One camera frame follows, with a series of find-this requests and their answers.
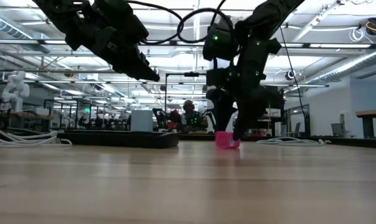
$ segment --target white robot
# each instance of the white robot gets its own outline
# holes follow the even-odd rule
[[[16,102],[14,111],[22,111],[23,98],[28,97],[30,93],[28,84],[24,83],[25,76],[26,72],[13,72],[12,75],[8,76],[7,85],[2,91],[2,103],[0,105],[1,111],[12,109],[12,101]]]

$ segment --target pipe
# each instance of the pipe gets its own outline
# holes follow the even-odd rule
[[[346,0],[336,0],[332,4],[329,4],[328,6],[321,9],[319,15],[314,17],[311,21],[309,21],[298,34],[296,34],[292,42],[298,41],[300,38],[302,38],[304,35],[306,35],[314,26],[318,25],[321,20],[323,20],[333,9],[335,9],[337,6],[344,5]]]
[[[312,77],[305,82],[305,84],[315,84],[318,82],[330,82],[332,80],[337,80],[344,76],[350,75],[354,72],[357,72],[363,68],[370,67],[376,64],[376,51],[367,55],[362,55],[356,58],[347,58],[339,63],[336,63],[330,67],[321,70],[314,75],[303,74],[303,77]],[[297,91],[297,88],[293,88],[290,91]]]
[[[3,17],[0,14],[0,31],[16,38],[16,39],[34,39],[34,38],[41,38],[41,39],[48,39],[48,37],[44,34],[33,33],[23,27],[19,27],[14,21]],[[52,47],[45,46],[45,45],[26,45],[28,49],[31,50],[39,50],[43,53],[49,53],[52,50]]]

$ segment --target black tray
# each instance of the black tray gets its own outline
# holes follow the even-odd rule
[[[58,133],[76,145],[116,146],[166,149],[178,146],[176,133],[146,133],[137,131],[69,130]]]

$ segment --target ceiling duct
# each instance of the ceiling duct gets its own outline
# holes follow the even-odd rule
[[[14,21],[3,17],[2,15],[0,15],[0,31],[3,31],[16,39],[48,39],[46,35],[27,30],[17,25]],[[24,48],[43,53],[49,53],[52,50],[51,45],[27,44],[24,45]]]
[[[367,55],[362,55],[356,58],[348,58],[343,60],[340,63],[332,65],[320,72],[316,73],[309,81],[306,81],[306,84],[314,84],[317,82],[328,82],[337,80],[346,75],[350,75],[356,71],[359,71],[363,68],[376,64],[376,51]]]

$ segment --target black cable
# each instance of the black cable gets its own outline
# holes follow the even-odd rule
[[[184,28],[184,23],[189,19],[191,18],[192,16],[196,15],[196,14],[199,14],[199,13],[202,13],[202,12],[214,12],[218,15],[221,16],[222,19],[225,20],[225,22],[227,23],[228,25],[228,29],[230,30],[231,32],[231,41],[233,42],[235,40],[235,35],[234,35],[234,31],[233,31],[233,24],[232,24],[232,21],[231,19],[225,15],[222,11],[218,10],[218,9],[213,9],[213,8],[202,8],[202,9],[197,9],[197,10],[194,10],[192,12],[190,12],[188,15],[184,16],[184,18],[182,18],[182,20],[180,21],[180,23],[178,23],[178,26],[177,26],[177,34],[178,34],[178,38],[185,42],[185,43],[188,43],[188,44],[196,44],[196,43],[199,43],[199,42],[203,42],[206,37],[204,38],[201,38],[199,40],[186,40],[184,39],[183,37],[181,37],[181,32]]]
[[[300,94],[299,84],[298,84],[298,81],[296,79],[296,75],[294,74],[294,70],[293,70],[293,66],[292,66],[292,61],[290,60],[289,51],[288,51],[288,48],[286,47],[286,41],[285,41],[285,36],[283,35],[282,27],[280,27],[280,30],[281,30],[281,34],[282,34],[282,40],[283,40],[283,43],[284,43],[285,49],[286,49],[286,56],[288,56],[290,69],[291,69],[292,74],[293,74],[294,82],[296,83],[296,87],[298,88],[298,91],[299,91],[300,108],[301,108],[301,112],[303,113],[303,117],[304,117],[304,127],[306,127],[307,126],[306,125],[306,114],[304,113],[303,104],[301,102],[301,94]]]
[[[178,15],[178,13],[174,12],[171,9],[163,7],[163,6],[159,6],[159,5],[151,4],[151,3],[134,1],[134,0],[126,0],[126,2],[131,3],[131,4],[138,4],[138,5],[142,5],[142,6],[153,7],[153,8],[156,8],[156,9],[164,10],[164,11],[176,16],[180,21],[182,20],[182,17],[180,15]],[[164,39],[164,40],[160,40],[160,41],[156,41],[156,42],[148,42],[146,40],[142,40],[141,42],[144,43],[144,44],[151,44],[151,45],[163,44],[163,43],[166,43],[167,41],[170,41],[170,40],[176,38],[178,35],[179,35],[178,32],[176,32],[174,35],[172,35],[171,37]]]
[[[217,6],[217,10],[221,10],[221,7],[223,6],[223,4],[224,4],[226,1],[227,1],[227,0],[222,0],[222,1],[220,2],[220,4]],[[217,13],[213,14],[213,18],[212,18],[212,21],[210,22],[210,26],[213,25],[216,16],[217,16]]]

